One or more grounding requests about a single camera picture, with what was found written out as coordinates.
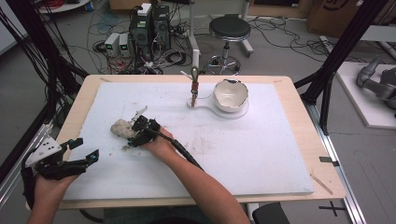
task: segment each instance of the wooden table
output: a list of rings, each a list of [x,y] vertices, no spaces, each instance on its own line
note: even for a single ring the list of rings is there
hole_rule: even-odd
[[[309,118],[300,95],[295,90],[289,77],[238,76],[245,83],[274,84],[281,104],[284,107],[291,130],[307,170],[314,184],[315,192],[308,195],[251,195],[237,196],[240,203],[280,202],[294,200],[342,199],[346,191],[332,163],[321,162],[319,157],[328,157],[317,131]],[[216,83],[219,76],[200,76],[201,83]],[[92,106],[96,92],[103,82],[190,82],[184,76],[88,76],[78,93],[68,117],[62,127],[57,141],[65,142],[78,138],[82,124]],[[125,199],[125,200],[94,200],[94,201],[63,201],[61,208],[98,208],[123,206],[154,206],[194,204],[192,198],[175,199]]]

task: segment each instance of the stool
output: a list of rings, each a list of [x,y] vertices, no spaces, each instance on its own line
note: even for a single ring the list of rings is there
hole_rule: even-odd
[[[239,74],[241,63],[235,57],[228,55],[230,42],[240,42],[247,39],[250,35],[250,25],[247,21],[234,16],[224,16],[215,18],[209,24],[209,32],[214,37],[225,40],[222,55],[213,56],[207,61],[206,66],[212,74],[230,71],[233,75]]]

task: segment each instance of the cardboard box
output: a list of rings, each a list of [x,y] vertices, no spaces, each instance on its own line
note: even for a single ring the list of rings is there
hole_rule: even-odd
[[[297,7],[255,5],[252,1],[248,9],[248,15],[303,19],[308,16],[311,7],[312,0],[300,0]]]
[[[110,0],[110,8],[116,10],[132,9],[136,6],[142,6],[143,3],[151,3],[150,0]]]
[[[306,21],[309,33],[340,37],[355,16],[357,1],[314,0]]]

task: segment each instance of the black stool seat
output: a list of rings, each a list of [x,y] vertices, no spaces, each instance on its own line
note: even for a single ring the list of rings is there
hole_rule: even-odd
[[[228,41],[242,41],[250,35],[248,22],[231,16],[215,18],[209,30],[212,35]]]

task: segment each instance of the white bowl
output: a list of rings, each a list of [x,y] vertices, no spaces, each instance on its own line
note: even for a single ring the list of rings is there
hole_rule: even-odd
[[[224,79],[213,90],[216,106],[225,112],[241,110],[248,100],[248,88],[239,80]]]

